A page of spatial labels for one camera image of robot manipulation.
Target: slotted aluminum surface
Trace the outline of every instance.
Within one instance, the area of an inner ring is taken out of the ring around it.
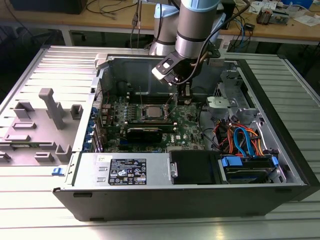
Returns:
[[[65,92],[70,94],[72,91],[73,94],[81,96],[86,93],[85,91],[89,91],[90,85],[87,81],[90,80],[87,75],[95,75],[94,58],[97,53],[105,52],[105,48],[51,47],[37,55],[36,61],[31,63],[30,69],[26,72],[29,71],[30,76],[41,73],[77,74],[75,79],[65,79],[65,76],[60,75],[59,79],[50,83],[51,86],[58,87],[55,92],[62,94],[60,101],[64,102]],[[320,108],[309,86],[295,75],[285,60],[275,55],[227,53],[227,56],[247,60],[320,179]],[[41,78],[40,76],[36,79],[43,79],[48,75],[42,75]],[[32,84],[20,86],[24,89],[23,93],[37,93],[40,83],[49,84],[49,81],[45,80],[37,83],[33,78],[28,82]],[[65,104],[70,104],[72,101],[81,100],[80,98],[66,100]],[[6,116],[4,114],[13,114],[9,111],[11,109],[7,108],[5,107],[1,117]],[[52,177],[52,170],[53,167],[50,166],[0,167],[0,236],[9,237],[8,239],[26,236],[33,239],[57,239],[59,235],[67,239],[91,240],[305,240],[320,237],[320,192],[301,202],[283,204],[262,217],[80,222],[52,194],[52,188],[64,180],[63,177]]]

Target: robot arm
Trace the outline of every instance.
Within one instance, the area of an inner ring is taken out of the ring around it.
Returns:
[[[166,29],[168,24],[174,26],[174,21],[164,21],[164,24],[159,24],[161,28],[160,34],[158,34],[159,39],[156,39],[154,45],[171,44],[171,49],[167,47],[170,51],[154,51],[155,55],[170,53],[152,70],[153,75],[158,80],[164,80],[169,85],[179,86],[191,82],[193,77],[196,77],[201,71],[202,59],[207,54],[210,40],[217,37],[218,31],[225,24],[249,8],[249,1],[245,0],[245,2],[247,6],[230,19],[224,21],[224,16],[222,15],[215,21],[220,0],[181,0],[174,50],[172,44],[174,39],[170,39],[171,42],[162,40],[166,36],[165,33],[168,32]]]

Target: warning label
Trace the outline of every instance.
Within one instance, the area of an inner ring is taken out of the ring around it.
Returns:
[[[146,185],[146,159],[111,159],[110,185]]]

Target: electronic equipment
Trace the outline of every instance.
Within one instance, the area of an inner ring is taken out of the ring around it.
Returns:
[[[70,174],[53,190],[77,219],[258,216],[319,189],[237,54],[219,58],[220,66],[210,58],[193,79],[197,89],[182,102],[175,87],[150,75],[159,57],[136,52],[110,50],[96,57],[96,84],[103,91],[90,93],[84,109],[103,93],[93,111],[104,130],[97,134],[105,136],[102,149],[86,137],[85,119],[92,113],[83,112]]]
[[[80,14],[88,0],[10,0],[17,11]]]
[[[221,4],[223,5],[223,12],[225,13],[225,19],[229,19],[233,14],[236,7],[236,3],[234,0],[221,0]],[[223,30],[227,30],[229,28],[229,23],[222,27]]]
[[[247,55],[206,45],[224,24],[218,5],[182,0],[177,32],[178,9],[157,5],[167,41],[150,52],[103,49],[80,83],[89,86],[82,104],[63,108],[50,87],[13,102],[1,164],[68,163],[53,194],[80,221],[262,216],[319,190]]]

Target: cable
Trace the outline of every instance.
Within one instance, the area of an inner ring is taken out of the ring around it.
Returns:
[[[175,0],[171,0],[171,2],[180,11],[180,7],[176,4]]]
[[[208,136],[204,133],[204,131],[202,130],[202,128],[201,128],[201,125],[200,125],[200,116],[201,116],[201,112],[202,112],[202,109],[203,109],[204,105],[205,105],[205,104],[203,104],[203,105],[201,106],[200,112],[199,112],[198,117],[197,117],[198,127],[199,127],[202,135],[212,143],[212,149],[213,149],[213,147],[215,147],[215,148],[220,152],[220,150],[217,148],[217,144],[216,144],[213,140],[211,140],[210,137],[208,137]]]
[[[236,17],[240,16],[243,12],[245,12],[245,11],[250,7],[250,2],[249,2],[248,0],[243,0],[243,1],[246,2],[246,6],[245,6],[243,9],[241,9],[239,12],[237,12],[235,15],[233,15],[232,17],[230,17],[228,20],[226,20],[224,23],[222,23],[219,27],[217,27],[217,28],[205,39],[205,41],[204,41],[204,43],[203,43],[203,45],[202,45],[202,47],[201,47],[201,50],[200,50],[200,52],[199,52],[199,56],[198,56],[198,58],[197,58],[197,60],[196,60],[196,65],[195,65],[195,67],[193,68],[192,73],[190,74],[190,76],[189,76],[186,80],[184,80],[184,81],[182,81],[182,82],[176,82],[176,83],[175,83],[176,85],[185,84],[186,82],[188,82],[189,80],[191,80],[191,79],[193,78],[193,76],[194,76],[194,74],[196,73],[197,68],[198,68],[198,66],[199,66],[200,59],[201,59],[201,57],[202,57],[202,55],[203,55],[203,51],[205,50],[205,48],[206,48],[206,46],[207,46],[207,43],[209,42],[209,40],[211,39],[211,37],[212,37],[214,34],[216,34],[221,28],[223,28],[225,25],[227,25],[228,23],[230,23],[230,22],[231,22],[233,19],[235,19]]]
[[[6,9],[8,9],[8,11],[10,12],[10,14],[12,15],[12,17],[13,17],[25,30],[27,30],[27,32],[31,35],[31,37],[32,37],[33,39],[35,39],[39,44],[41,44],[41,42],[39,42],[39,41],[35,38],[35,36],[29,31],[29,29],[26,28],[26,26],[23,25],[23,23],[22,23],[21,21],[19,21],[19,19],[18,19],[18,18],[14,15],[14,13],[10,10],[10,8],[9,8],[9,6],[8,6],[8,4],[7,4],[7,0],[4,0],[4,4],[5,4]]]
[[[158,41],[159,37],[160,37],[160,31],[162,28],[162,4],[160,4],[160,19],[159,19],[159,27],[158,27],[158,34],[155,38],[155,42]]]
[[[241,31],[240,33],[242,33],[242,38],[241,38],[241,42],[240,42],[240,48],[243,48],[242,44],[244,43],[244,39],[245,39],[245,29],[244,29],[244,25],[242,24],[242,22],[240,22],[238,19],[234,19],[234,21],[236,21],[237,23],[239,23],[241,25]]]
[[[137,49],[139,48],[139,38],[140,38],[140,30],[141,30],[141,12],[142,12],[142,1],[139,0],[139,21],[138,21],[138,41],[137,41]]]
[[[102,10],[102,9],[104,9],[105,7],[108,7],[108,6],[118,5],[118,4],[120,4],[120,3],[114,4],[114,5],[105,5],[105,6],[102,7],[101,11],[93,11],[93,10],[89,9],[89,6],[90,6],[92,3],[97,2],[97,1],[98,1],[98,0],[92,0],[91,2],[89,2],[89,3],[85,6],[85,9],[88,10],[89,12],[91,12],[91,13],[103,15],[103,14],[115,13],[115,12],[118,12],[118,11],[120,11],[120,10],[122,10],[122,9],[131,8],[131,7],[133,7],[133,6],[135,6],[135,5],[138,4],[138,3],[135,3],[135,4],[132,4],[132,5],[129,5],[129,6],[124,6],[124,7],[118,8],[118,9],[116,9],[116,10],[112,10],[112,11],[104,11],[104,10]]]
[[[255,155],[255,152],[254,150],[252,149],[252,146],[250,144],[250,136],[249,136],[249,131],[247,132],[247,129],[245,129],[244,127],[238,127],[234,130],[234,133],[233,133],[233,140],[234,140],[234,145],[235,147],[242,153],[242,155],[245,157],[246,156],[246,153],[245,151],[239,146],[239,143],[238,143],[238,138],[237,138],[237,134],[239,131],[242,131],[244,133],[244,136],[245,136],[245,139],[246,139],[246,147],[248,149],[248,152],[251,156],[254,156]]]
[[[138,25],[138,20],[139,20],[138,11],[139,11],[139,1],[136,5],[136,10],[133,15],[133,19],[132,19],[132,23],[131,23],[131,25],[132,25],[131,34],[130,34],[130,48],[131,49],[132,49],[132,35],[134,34],[134,31],[136,29],[136,26]]]

